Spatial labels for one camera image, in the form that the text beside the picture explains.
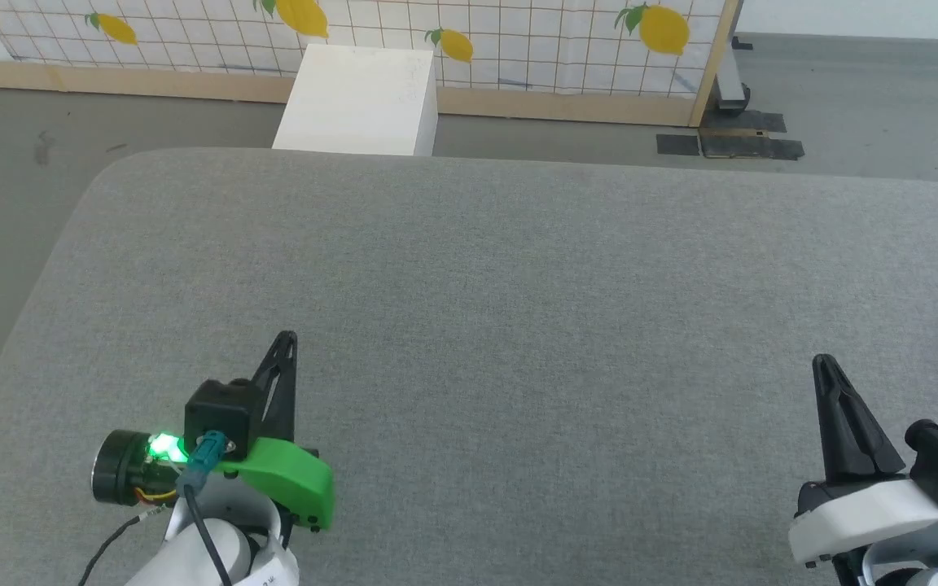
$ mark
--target grid patterned fabric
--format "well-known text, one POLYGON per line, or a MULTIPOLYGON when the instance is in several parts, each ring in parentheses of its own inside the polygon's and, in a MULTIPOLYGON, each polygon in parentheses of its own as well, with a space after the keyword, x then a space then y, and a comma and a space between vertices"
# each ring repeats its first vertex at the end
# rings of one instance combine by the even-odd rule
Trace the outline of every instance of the grid patterned fabric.
POLYGON ((649 2, 685 16, 682 55, 615 27, 618 11, 642 0, 318 0, 328 38, 297 33, 251 0, 0 0, 0 37, 25 62, 272 77, 294 77, 312 43, 427 49, 436 79, 454 88, 694 99, 723 2, 649 2), (92 12, 123 20, 137 44, 90 25, 92 12), (471 63, 432 44, 437 28, 468 38, 471 63))

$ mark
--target lemon print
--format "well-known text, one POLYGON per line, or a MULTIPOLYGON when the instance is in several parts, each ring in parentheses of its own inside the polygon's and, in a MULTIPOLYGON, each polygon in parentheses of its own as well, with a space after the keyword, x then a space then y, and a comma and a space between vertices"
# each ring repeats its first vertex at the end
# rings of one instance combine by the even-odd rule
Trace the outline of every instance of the lemon print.
POLYGON ((313 0, 260 0, 265 11, 273 14, 276 4, 277 15, 284 24, 297 33, 309 37, 328 38, 328 18, 313 0))
POLYGON ((103 30, 104 34, 114 38, 119 43, 125 43, 126 45, 137 44, 137 34, 134 32, 133 27, 127 25, 118 16, 101 15, 99 12, 93 12, 93 14, 85 15, 85 21, 93 25, 93 28, 103 30))
POLYGON ((434 46, 439 44, 440 48, 451 59, 465 63, 472 61, 472 43, 469 42, 465 34, 449 28, 439 28, 428 31, 428 33, 425 33, 425 37, 432 41, 434 46))
POLYGON ((647 45, 647 49, 658 53, 682 55, 690 40, 690 26, 681 14, 669 7, 641 7, 625 8, 618 12, 614 19, 614 28, 617 28, 621 18, 625 18, 625 28, 631 33, 639 26, 639 40, 647 45))

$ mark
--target lemon patterned curtain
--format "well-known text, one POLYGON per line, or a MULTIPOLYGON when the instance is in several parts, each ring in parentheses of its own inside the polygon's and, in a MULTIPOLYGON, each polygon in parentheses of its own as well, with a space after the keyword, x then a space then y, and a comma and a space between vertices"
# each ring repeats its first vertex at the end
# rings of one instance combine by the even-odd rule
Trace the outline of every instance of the lemon patterned curtain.
POLYGON ((696 98, 723 0, 0 0, 16 59, 294 77, 313 43, 425 49, 454 88, 696 98))

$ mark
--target gray fabric table surface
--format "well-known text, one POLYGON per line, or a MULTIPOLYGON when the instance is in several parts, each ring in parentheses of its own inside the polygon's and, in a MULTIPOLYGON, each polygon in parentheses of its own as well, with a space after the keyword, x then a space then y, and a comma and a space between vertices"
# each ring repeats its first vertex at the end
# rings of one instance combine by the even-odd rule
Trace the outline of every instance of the gray fabric table surface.
MULTIPOLYGON (((89 188, 0 357, 0 584, 74 584, 132 509, 110 431, 300 337, 335 468, 307 584, 833 586, 790 559, 834 353, 905 459, 938 420, 938 183, 185 149, 89 188)), ((122 584, 164 517, 92 584, 122 584)))

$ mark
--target green led light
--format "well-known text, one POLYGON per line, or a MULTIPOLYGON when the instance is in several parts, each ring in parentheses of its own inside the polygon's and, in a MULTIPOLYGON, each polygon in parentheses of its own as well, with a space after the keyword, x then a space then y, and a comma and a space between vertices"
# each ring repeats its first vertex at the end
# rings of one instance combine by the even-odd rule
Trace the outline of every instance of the green led light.
POLYGON ((182 438, 170 436, 169 434, 157 434, 150 438, 147 445, 147 453, 156 460, 171 460, 172 462, 186 462, 186 454, 183 453, 182 438))

